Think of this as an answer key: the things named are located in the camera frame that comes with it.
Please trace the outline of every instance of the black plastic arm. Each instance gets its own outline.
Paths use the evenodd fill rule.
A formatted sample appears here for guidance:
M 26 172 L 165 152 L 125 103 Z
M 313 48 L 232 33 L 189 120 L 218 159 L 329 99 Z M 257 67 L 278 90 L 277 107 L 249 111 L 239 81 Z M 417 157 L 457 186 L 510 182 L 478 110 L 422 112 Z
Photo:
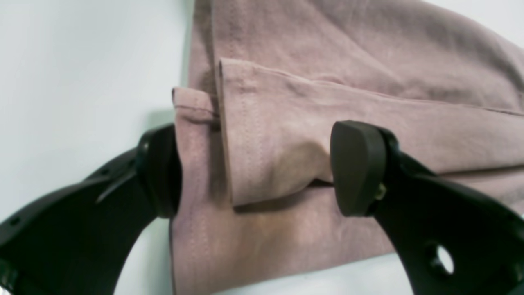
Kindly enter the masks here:
M 511 209 L 437 177 L 373 125 L 337 122 L 331 163 L 341 212 L 378 221 L 415 295 L 524 294 L 524 221 Z
M 0 225 L 0 286 L 13 295 L 110 295 L 142 230 L 178 208 L 173 125 L 83 182 L 27 205 Z

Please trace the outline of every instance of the pink fabric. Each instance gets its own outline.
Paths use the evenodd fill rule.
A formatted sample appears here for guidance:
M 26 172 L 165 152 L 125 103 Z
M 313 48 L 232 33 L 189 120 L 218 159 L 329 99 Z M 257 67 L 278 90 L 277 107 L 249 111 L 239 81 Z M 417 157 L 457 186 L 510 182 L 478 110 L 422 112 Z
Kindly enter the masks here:
M 524 51 L 412 0 L 197 0 L 192 89 L 176 89 L 179 294 L 207 294 L 392 251 L 344 218 L 331 126 L 391 129 L 445 177 L 524 209 Z

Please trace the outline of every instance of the hole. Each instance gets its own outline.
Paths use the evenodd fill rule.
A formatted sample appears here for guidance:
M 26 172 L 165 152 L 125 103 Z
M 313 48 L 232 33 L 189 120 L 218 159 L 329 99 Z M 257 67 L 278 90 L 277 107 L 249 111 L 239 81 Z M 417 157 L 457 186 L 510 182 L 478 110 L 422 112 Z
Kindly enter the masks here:
M 9 224 L 11 224 L 11 226 L 15 226 L 15 225 L 19 224 L 20 221 L 21 221 L 20 217 L 15 217 L 15 218 L 11 219 L 11 221 L 9 221 Z
M 436 256 L 439 258 L 448 275 L 452 275 L 455 271 L 455 264 L 453 263 L 453 258 L 451 258 L 449 251 L 444 248 L 444 246 L 438 245 L 436 248 Z
M 442 245 L 431 245 L 428 248 L 430 267 L 441 277 L 449 277 L 455 272 L 455 263 L 450 252 Z

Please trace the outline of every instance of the white surface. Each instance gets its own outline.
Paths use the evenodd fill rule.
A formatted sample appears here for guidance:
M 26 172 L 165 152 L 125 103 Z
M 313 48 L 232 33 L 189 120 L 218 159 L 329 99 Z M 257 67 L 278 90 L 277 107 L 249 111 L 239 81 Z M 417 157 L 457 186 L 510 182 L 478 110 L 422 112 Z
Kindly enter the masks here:
M 0 0 L 0 220 L 172 120 L 187 1 Z M 522 0 L 429 2 L 524 47 Z M 116 294 L 170 293 L 167 239 L 166 221 L 144 231 Z M 409 294 L 400 267 L 384 256 L 229 294 Z
M 216 295 L 412 294 L 397 255 L 384 255 L 340 267 L 271 280 Z

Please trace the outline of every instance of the folded cloth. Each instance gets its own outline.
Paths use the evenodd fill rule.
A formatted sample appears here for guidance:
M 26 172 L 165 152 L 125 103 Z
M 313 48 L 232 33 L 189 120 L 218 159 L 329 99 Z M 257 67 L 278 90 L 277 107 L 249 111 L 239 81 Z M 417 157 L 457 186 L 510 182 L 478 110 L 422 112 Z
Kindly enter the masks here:
M 174 91 L 179 294 L 393 251 L 373 219 L 337 208 L 339 120 L 389 128 L 523 212 L 524 51 L 467 18 L 412 0 L 197 0 L 191 50 L 193 89 Z

